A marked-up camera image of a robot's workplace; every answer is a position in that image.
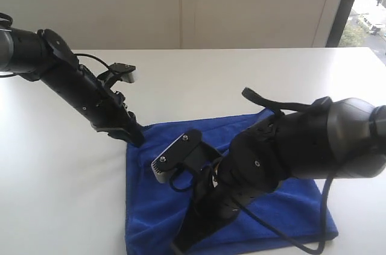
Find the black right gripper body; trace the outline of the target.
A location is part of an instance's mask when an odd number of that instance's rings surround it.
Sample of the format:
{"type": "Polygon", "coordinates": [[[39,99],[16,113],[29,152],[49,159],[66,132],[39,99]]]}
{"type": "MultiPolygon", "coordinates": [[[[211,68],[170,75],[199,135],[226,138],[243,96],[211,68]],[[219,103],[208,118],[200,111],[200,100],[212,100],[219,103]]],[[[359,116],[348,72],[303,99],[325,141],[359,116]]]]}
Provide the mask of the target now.
{"type": "Polygon", "coordinates": [[[215,168],[205,167],[200,175],[190,204],[203,215],[229,218],[229,224],[242,207],[277,188],[272,168],[256,158],[223,158],[215,168]]]}

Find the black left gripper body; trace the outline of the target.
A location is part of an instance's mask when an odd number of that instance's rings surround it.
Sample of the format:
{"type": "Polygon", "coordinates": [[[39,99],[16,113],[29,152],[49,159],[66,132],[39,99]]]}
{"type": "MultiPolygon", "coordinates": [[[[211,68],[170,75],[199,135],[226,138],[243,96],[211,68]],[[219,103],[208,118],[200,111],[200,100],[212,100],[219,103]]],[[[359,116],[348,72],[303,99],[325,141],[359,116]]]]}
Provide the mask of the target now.
{"type": "Polygon", "coordinates": [[[85,66],[59,63],[42,75],[42,82],[76,109],[97,132],[112,137],[135,137],[136,123],[122,97],[103,88],[85,66]]]}

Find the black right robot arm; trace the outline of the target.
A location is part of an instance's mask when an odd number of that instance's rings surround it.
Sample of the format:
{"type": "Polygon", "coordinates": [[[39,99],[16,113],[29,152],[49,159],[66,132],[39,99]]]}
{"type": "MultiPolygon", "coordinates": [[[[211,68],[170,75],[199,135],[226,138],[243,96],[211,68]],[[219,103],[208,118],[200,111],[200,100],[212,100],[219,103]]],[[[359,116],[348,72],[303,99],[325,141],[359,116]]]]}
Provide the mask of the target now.
{"type": "Polygon", "coordinates": [[[256,99],[272,111],[230,142],[226,155],[189,130],[171,146],[179,171],[193,176],[191,202],[172,242],[177,254],[233,222],[262,195],[289,178],[325,179],[320,204],[320,239],[326,243],[327,196],[335,178],[372,178],[385,169],[385,107],[358,98],[312,104],[256,99]]]}

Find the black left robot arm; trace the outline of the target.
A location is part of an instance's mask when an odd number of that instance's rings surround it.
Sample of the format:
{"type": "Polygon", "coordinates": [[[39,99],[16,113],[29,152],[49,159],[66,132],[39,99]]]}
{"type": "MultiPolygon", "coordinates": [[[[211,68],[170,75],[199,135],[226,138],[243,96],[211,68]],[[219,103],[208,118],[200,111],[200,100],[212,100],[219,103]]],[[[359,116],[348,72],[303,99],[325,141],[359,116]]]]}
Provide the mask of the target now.
{"type": "Polygon", "coordinates": [[[125,96],[112,90],[117,82],[134,83],[136,66],[114,63],[95,75],[55,31],[25,31],[12,26],[13,19],[1,14],[2,77],[20,76],[42,81],[89,121],[97,132],[135,147],[145,142],[136,116],[127,109],[125,96]]]}

